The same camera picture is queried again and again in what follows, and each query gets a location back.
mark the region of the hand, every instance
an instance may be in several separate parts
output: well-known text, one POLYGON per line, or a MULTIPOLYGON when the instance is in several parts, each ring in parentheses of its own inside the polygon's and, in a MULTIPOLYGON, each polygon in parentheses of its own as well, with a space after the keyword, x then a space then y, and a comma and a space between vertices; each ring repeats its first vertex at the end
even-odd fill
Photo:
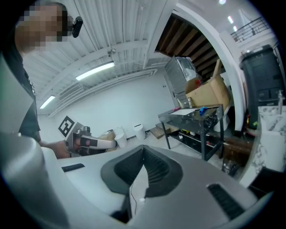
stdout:
MULTIPOLYGON (((90 145, 90 140, 86 140, 86 145, 90 145)), ((73 144, 74 150, 78 150, 81 147, 80 145, 80 138, 76 139, 73 144)), ((52 148, 56 157, 60 158, 69 158, 69 152, 66 147, 65 141, 59 141, 55 143, 55 147, 52 148)))
POLYGON ((65 141, 58 141, 58 142, 51 143, 49 144, 48 147, 54 151, 57 159, 70 157, 65 141))

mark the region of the black trash can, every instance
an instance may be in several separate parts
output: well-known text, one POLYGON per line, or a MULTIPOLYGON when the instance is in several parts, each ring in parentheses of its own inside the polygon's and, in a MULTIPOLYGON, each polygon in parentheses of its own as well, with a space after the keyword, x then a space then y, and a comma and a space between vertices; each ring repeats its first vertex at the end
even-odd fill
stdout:
POLYGON ((283 90, 282 74, 270 45, 241 55, 240 69, 244 72, 248 90, 249 127, 256 129, 258 107, 278 104, 278 92, 283 90))

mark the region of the floor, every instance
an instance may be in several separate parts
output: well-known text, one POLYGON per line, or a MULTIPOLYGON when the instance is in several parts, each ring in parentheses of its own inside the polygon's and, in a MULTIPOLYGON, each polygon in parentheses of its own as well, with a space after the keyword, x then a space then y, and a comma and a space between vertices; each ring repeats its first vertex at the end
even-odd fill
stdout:
MULTIPOLYGON (((172 151, 188 155, 190 157, 201 158, 201 154, 197 153, 196 151, 192 150, 191 148, 187 147, 176 139, 169 137, 168 140, 172 151)), ((144 140, 138 140, 137 138, 128 140, 126 147, 133 148, 141 144, 168 149, 165 137, 156 139, 151 133, 147 133, 146 139, 144 140)), ((213 155, 208 162, 219 170, 222 168, 223 165, 222 159, 219 159, 217 155, 213 155)), ((145 167, 143 167, 130 188, 130 202, 133 216, 138 213, 143 207, 145 190, 147 188, 148 176, 145 167)))

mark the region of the white wall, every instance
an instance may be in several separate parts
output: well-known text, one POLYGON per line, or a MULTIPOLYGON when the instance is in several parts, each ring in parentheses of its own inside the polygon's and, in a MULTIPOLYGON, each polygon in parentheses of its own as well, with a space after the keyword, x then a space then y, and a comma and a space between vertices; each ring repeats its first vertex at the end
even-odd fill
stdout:
MULTIPOLYGON (((241 56, 241 49, 238 47, 238 45, 236 44, 232 36, 226 30, 221 32, 219 36, 223 40, 225 45, 227 46, 236 64, 239 66, 240 64, 239 57, 241 56)), ((245 101, 246 101, 246 106, 247 106, 248 105, 248 91, 247 91, 246 82, 245 82, 245 75, 244 75, 244 72, 240 68, 238 71, 239 71, 239 76, 243 82, 243 89, 244 89, 245 101)), ((229 82, 227 82, 229 80, 227 80, 226 72, 223 73, 222 77, 224 81, 227 83, 227 85, 229 85, 229 82)))
POLYGON ((234 25, 238 29, 244 26, 239 10, 242 10, 250 21, 261 16, 248 0, 227 0, 224 5, 220 5, 219 0, 179 0, 179 3, 199 14, 219 33, 226 30, 231 34, 234 32, 234 25), (234 24, 229 23, 228 16, 232 17, 234 24))
MULTIPOLYGON (((133 126, 137 124, 143 124, 149 130, 159 122, 158 114, 174 108, 168 87, 163 87, 166 85, 164 73, 161 70, 154 76, 129 81, 98 93, 58 113, 53 118, 53 128, 58 131, 57 127, 67 115, 89 126, 93 136, 123 127, 126 136, 131 137, 135 135, 133 126)), ((43 140, 46 140, 44 137, 52 139, 47 133, 51 132, 51 125, 46 123, 41 122, 43 140)))
POLYGON ((275 34, 271 29, 268 29, 257 33, 256 35, 238 43, 237 45, 241 50, 246 52, 247 50, 253 50, 264 45, 270 45, 273 47, 277 41, 278 40, 275 34))
POLYGON ((55 142, 63 140, 63 136, 58 131, 58 126, 53 118, 48 118, 47 115, 39 114, 38 123, 40 126, 41 139, 46 142, 55 142))

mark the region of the cardboard box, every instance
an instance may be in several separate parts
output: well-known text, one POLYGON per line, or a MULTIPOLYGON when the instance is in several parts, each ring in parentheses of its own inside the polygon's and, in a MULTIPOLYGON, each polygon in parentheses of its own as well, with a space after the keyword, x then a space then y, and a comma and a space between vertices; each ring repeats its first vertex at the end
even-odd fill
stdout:
POLYGON ((230 98, 227 87, 220 75, 216 75, 198 87, 198 78, 186 83, 186 97, 191 99, 193 106, 222 104, 223 110, 229 105, 230 98))
POLYGON ((109 130, 105 132, 104 134, 100 135, 99 138, 105 139, 105 140, 114 140, 115 139, 115 133, 113 130, 109 130))

